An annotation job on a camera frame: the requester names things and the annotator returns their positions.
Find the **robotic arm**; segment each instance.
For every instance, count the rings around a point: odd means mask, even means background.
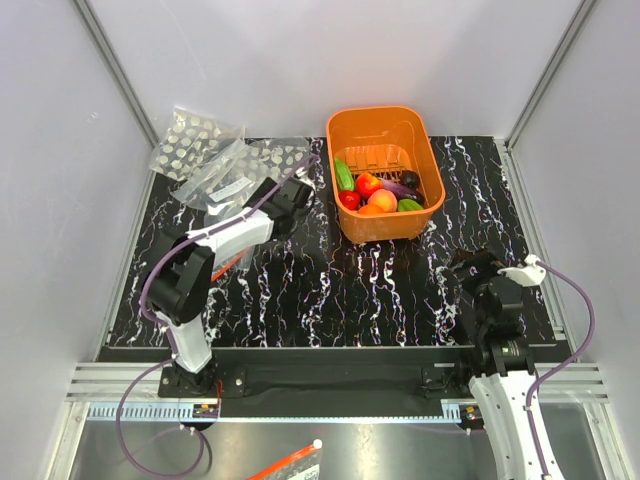
[[[462,362],[462,381],[478,402],[501,480],[563,479],[549,444],[537,395],[526,394],[536,381],[533,358],[522,334],[522,288],[540,285],[546,271],[529,255],[522,268],[505,268],[489,251],[459,251],[452,270],[474,298],[477,331],[473,354]],[[528,411],[533,413],[534,428]],[[543,475],[533,434],[544,452]]]
[[[244,209],[220,224],[190,232],[163,231],[150,253],[149,273],[174,247],[188,238],[204,238],[172,257],[153,279],[147,300],[156,315],[171,330],[177,349],[176,370],[194,395],[211,389],[216,377],[215,358],[204,336],[202,311],[207,303],[213,269],[246,248],[288,236],[295,216],[304,209],[314,190],[295,178],[287,179],[266,202],[276,187],[267,178],[251,196]],[[262,202],[258,210],[255,207]],[[218,233],[206,236],[217,228]]]

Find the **red tomato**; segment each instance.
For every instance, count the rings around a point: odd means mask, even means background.
[[[356,179],[356,192],[364,199],[369,198],[373,192],[382,188],[382,182],[379,178],[374,177],[370,173],[361,173]]]
[[[349,210],[357,210],[360,206],[360,195],[358,195],[356,192],[345,190],[344,192],[340,192],[338,198],[345,206],[345,208]]]

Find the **peach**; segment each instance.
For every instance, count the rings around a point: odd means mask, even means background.
[[[367,201],[368,205],[377,205],[385,213],[395,212],[398,208],[398,200],[396,196],[391,193],[389,190],[376,190],[371,194],[369,200]]]

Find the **eggplant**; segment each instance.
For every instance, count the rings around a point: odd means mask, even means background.
[[[405,187],[416,190],[420,186],[420,177],[416,172],[411,170],[403,170],[400,172],[400,183]]]
[[[420,205],[424,205],[424,196],[417,190],[413,188],[405,187],[404,185],[400,185],[399,183],[392,182],[391,180],[382,179],[382,188],[385,190],[389,190],[393,193],[398,200],[404,200],[408,198],[409,200],[413,200]]]

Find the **orange fruit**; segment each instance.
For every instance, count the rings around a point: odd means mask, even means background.
[[[360,207],[358,213],[360,215],[380,215],[384,213],[384,210],[378,205],[365,205],[364,207]]]
[[[384,189],[373,192],[369,197],[367,204],[379,206],[382,208],[384,213],[395,212],[398,208],[398,200],[396,199],[396,196],[389,190]]]

